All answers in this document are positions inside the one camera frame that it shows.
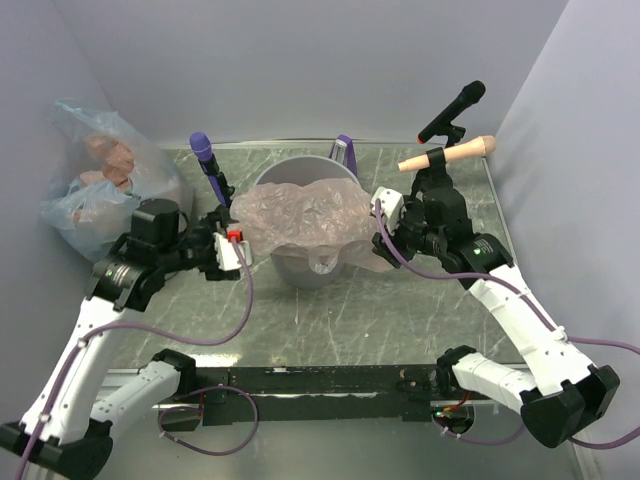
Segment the pink plastic trash bag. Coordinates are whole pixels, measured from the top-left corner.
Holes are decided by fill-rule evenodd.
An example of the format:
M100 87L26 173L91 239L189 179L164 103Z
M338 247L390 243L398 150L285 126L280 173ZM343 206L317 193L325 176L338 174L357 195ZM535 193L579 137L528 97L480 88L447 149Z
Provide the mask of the pink plastic trash bag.
M266 183L238 196L230 213L259 256L300 259L319 275L340 264L382 273L392 265L373 252L377 225L370 200L348 178L306 186Z

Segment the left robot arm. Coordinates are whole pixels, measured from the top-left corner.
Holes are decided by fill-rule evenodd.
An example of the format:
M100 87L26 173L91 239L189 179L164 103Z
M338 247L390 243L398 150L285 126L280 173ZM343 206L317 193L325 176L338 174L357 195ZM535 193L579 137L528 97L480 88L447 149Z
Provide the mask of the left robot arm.
M198 386L196 362L165 349L106 399L98 393L129 330L195 345L140 323L152 297L171 273L198 270L208 281L249 279L249 245L225 206L190 221L168 199L149 199L134 210L128 232L94 267L79 315L49 380L22 418L1 427L1 446L27 466L68 479L93 479L115 440L153 405L184 402Z

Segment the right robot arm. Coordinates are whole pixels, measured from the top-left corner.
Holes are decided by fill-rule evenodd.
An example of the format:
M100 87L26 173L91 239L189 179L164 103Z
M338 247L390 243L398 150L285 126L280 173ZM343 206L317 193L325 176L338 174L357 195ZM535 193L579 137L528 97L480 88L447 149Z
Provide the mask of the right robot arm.
M473 347L448 349L436 363L441 394L485 396L518 413L542 445L570 441L606 413L620 385L609 366L597 366L544 310L504 245L474 231L464 197L446 183L422 198L385 187L371 197L378 231L375 253L394 267L416 254L438 259L441 280L457 280L496 320L526 370L497 363Z

